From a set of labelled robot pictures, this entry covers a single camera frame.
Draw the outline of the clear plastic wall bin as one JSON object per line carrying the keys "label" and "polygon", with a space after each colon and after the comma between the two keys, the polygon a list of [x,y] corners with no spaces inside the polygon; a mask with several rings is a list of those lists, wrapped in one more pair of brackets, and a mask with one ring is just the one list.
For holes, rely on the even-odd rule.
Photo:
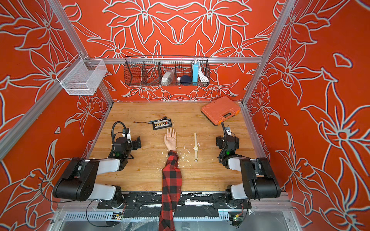
{"label": "clear plastic wall bin", "polygon": [[78,59],[62,71],[57,81],[68,95],[92,96],[106,73],[107,67],[102,59]]}

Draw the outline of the dark blue round object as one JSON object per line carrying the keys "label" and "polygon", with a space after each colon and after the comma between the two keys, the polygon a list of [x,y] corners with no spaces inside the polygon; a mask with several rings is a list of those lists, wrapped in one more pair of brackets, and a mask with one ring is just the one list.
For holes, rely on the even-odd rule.
{"label": "dark blue round object", "polygon": [[180,83],[184,86],[190,86],[192,84],[192,77],[188,76],[188,75],[183,75],[181,78],[180,78]]}

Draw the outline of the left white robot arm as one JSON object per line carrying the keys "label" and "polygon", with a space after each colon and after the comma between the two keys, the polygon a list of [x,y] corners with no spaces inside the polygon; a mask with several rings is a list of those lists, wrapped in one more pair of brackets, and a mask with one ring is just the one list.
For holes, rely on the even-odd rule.
{"label": "left white robot arm", "polygon": [[131,158],[131,151],[141,147],[141,137],[133,141],[119,137],[113,142],[111,158],[71,160],[54,187],[53,196],[72,201],[104,200],[120,206],[123,204],[121,187],[98,184],[96,177],[123,170]]}

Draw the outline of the beige wrist watch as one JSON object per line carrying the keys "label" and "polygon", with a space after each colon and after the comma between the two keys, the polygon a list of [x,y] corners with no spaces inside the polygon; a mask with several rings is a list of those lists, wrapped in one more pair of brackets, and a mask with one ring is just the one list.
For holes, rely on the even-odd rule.
{"label": "beige wrist watch", "polygon": [[194,152],[195,152],[195,158],[194,161],[198,162],[198,141],[197,141],[197,134],[194,133]]}

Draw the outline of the orange tool case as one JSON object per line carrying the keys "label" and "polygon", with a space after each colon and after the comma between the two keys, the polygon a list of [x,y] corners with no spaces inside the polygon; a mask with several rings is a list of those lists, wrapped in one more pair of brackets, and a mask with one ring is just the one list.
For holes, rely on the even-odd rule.
{"label": "orange tool case", "polygon": [[215,126],[218,126],[229,118],[236,116],[240,111],[241,107],[227,96],[211,101],[201,109],[201,112]]}

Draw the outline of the clear plastic bag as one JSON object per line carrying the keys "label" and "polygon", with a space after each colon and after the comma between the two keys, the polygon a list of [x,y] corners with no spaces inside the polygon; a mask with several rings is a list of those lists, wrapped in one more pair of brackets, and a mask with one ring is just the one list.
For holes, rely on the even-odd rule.
{"label": "clear plastic bag", "polygon": [[168,70],[161,78],[162,86],[169,86],[175,77],[175,70]]}

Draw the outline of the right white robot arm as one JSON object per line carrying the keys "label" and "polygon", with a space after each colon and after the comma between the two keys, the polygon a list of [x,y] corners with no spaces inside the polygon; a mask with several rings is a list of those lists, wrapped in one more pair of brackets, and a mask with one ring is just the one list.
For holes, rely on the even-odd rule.
{"label": "right white robot arm", "polygon": [[219,163],[225,168],[241,173],[242,183],[234,184],[225,190],[225,200],[278,198],[281,189],[267,158],[249,158],[236,154],[240,140],[233,133],[216,137],[216,145],[221,149]]}

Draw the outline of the red black plaid sleeve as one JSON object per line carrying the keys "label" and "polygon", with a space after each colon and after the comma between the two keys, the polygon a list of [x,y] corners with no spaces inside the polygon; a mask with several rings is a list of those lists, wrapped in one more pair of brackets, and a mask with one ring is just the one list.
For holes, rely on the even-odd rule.
{"label": "red black plaid sleeve", "polygon": [[175,231],[174,214],[181,196],[182,174],[178,168],[178,154],[168,152],[166,165],[162,170],[161,213],[159,231]]}

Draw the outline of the pale mannequin hand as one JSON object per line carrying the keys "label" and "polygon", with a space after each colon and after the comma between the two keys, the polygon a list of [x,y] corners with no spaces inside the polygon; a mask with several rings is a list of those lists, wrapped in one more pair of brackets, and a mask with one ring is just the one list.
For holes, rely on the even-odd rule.
{"label": "pale mannequin hand", "polygon": [[168,151],[176,151],[177,139],[174,129],[167,129],[164,136],[164,144],[167,147]]}

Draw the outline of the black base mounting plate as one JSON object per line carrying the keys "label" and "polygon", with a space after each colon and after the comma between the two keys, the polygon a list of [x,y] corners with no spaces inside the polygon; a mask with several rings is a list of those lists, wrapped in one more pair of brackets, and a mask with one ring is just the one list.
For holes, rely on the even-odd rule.
{"label": "black base mounting plate", "polygon": [[123,192],[120,205],[113,201],[99,200],[99,209],[134,209],[139,206],[169,205],[171,208],[180,206],[207,206],[216,209],[250,209],[249,199],[234,199],[228,192],[182,192],[162,194],[161,192]]}

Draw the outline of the black charging board yellow connectors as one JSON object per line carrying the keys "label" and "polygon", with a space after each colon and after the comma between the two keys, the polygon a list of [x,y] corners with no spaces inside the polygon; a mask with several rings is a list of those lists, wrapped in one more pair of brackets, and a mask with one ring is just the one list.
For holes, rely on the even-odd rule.
{"label": "black charging board yellow connectors", "polygon": [[168,129],[172,127],[172,121],[169,118],[163,118],[152,122],[153,130]]}

